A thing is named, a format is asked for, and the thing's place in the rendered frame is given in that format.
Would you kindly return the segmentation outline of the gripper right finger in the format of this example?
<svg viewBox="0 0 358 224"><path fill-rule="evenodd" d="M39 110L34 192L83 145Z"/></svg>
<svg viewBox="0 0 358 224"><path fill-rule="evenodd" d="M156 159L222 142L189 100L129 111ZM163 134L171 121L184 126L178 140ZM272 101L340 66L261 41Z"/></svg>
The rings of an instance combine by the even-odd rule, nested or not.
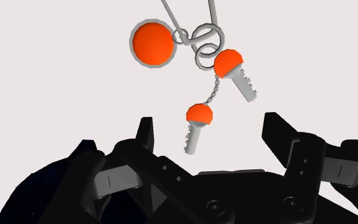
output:
<svg viewBox="0 0 358 224"><path fill-rule="evenodd" d="M265 113L261 137L286 169L269 176L261 224L358 224L357 139L334 146L276 112Z"/></svg>

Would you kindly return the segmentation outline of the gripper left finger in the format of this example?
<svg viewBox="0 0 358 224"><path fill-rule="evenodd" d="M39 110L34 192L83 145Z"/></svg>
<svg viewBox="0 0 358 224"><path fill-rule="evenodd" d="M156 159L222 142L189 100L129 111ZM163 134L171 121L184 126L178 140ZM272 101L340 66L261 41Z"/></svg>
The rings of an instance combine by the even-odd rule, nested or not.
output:
<svg viewBox="0 0 358 224"><path fill-rule="evenodd" d="M105 168L128 165L144 185L155 185L165 202L150 214L151 224L204 224L200 200L184 195L182 183L192 176L167 157L156 157L153 147L153 121L141 119L136 138L120 141L109 155L92 140L82 140L62 160L30 174L13 191L0 212L0 224L119 224L104 222L95 212L90 187Z"/></svg>

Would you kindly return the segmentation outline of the orange keys on metal keyring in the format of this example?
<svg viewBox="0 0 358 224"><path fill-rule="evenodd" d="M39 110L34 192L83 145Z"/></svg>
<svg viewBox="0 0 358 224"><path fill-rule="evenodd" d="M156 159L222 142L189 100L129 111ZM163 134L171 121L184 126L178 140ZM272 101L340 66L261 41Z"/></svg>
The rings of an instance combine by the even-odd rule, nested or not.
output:
<svg viewBox="0 0 358 224"><path fill-rule="evenodd" d="M195 53L195 64L202 71L214 71L214 88L205 102L194 104L186 112L189 123L184 152L193 155L201 129L210 125L213 112L209 104L219 90L220 81L231 80L247 102L257 97L251 80L246 77L243 57L233 49L224 49L225 35L218 25L215 0L208 0L210 22L199 25L192 34L180 27L166 0L163 7L174 24L172 29L158 19L139 22L130 34L129 46L134 59L142 66L157 69L166 66L176 54L177 45L190 46Z"/></svg>

